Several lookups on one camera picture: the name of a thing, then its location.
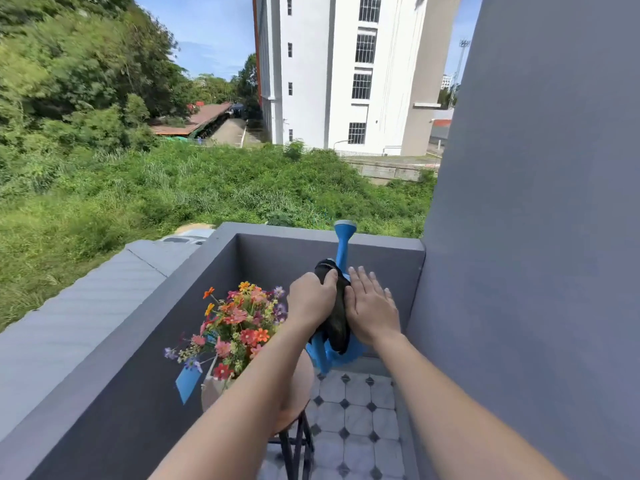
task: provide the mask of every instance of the hand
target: hand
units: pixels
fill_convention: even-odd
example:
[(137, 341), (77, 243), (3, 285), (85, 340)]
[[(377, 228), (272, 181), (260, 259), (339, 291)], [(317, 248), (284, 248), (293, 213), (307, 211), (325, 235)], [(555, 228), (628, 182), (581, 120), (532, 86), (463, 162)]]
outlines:
[(382, 290), (376, 275), (360, 266), (349, 268), (351, 286), (344, 289), (349, 326), (364, 344), (375, 347), (379, 339), (400, 332), (400, 316), (389, 288)]
[(314, 273), (300, 276), (291, 284), (287, 302), (289, 303), (289, 317), (296, 322), (308, 325), (313, 333), (320, 323), (331, 314), (335, 304), (338, 272), (334, 269), (324, 277), (324, 284)]

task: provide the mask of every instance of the small window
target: small window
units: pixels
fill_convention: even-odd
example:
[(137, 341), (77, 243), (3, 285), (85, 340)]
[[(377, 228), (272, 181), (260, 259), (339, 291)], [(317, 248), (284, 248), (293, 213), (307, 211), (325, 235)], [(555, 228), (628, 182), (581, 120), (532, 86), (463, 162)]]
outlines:
[(360, 21), (378, 23), (380, 0), (360, 0)]
[(364, 135), (366, 132), (366, 123), (349, 123), (349, 144), (364, 144)]
[(376, 35), (358, 34), (356, 62), (372, 64), (376, 55)]
[(371, 96), (371, 74), (353, 75), (352, 99), (369, 99)]

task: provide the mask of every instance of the person's right hand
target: person's right hand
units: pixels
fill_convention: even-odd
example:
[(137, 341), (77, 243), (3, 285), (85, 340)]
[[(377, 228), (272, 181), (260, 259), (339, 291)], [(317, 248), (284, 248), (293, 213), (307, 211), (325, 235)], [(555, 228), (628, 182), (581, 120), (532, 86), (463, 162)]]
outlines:
[(389, 288), (382, 290), (374, 273), (366, 274), (349, 268), (351, 286), (344, 290), (349, 326), (356, 337), (366, 345), (376, 346), (385, 336), (400, 332), (400, 317)]

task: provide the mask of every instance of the red roof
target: red roof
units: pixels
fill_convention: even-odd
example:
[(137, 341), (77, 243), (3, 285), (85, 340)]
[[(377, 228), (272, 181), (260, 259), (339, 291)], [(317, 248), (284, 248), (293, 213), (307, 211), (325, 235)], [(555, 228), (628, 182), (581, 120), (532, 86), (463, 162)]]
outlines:
[(208, 122), (216, 119), (220, 114), (231, 107), (230, 102), (222, 104), (205, 104), (200, 106), (199, 112), (192, 114), (189, 123), (184, 128), (176, 128), (164, 125), (151, 125), (154, 133), (162, 136), (188, 136)]

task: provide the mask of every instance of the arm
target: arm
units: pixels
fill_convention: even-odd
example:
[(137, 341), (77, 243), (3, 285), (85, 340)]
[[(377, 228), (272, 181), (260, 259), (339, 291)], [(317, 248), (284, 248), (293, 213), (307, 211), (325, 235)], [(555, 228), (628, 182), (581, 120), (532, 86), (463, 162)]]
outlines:
[(443, 480), (566, 480), (523, 437), (468, 396), (400, 332), (396, 305), (373, 273), (350, 268), (347, 317), (396, 380)]
[(283, 391), (302, 349), (331, 313), (337, 273), (324, 285), (307, 273), (291, 285), (289, 318), (249, 367), (162, 460), (150, 480), (256, 478)]

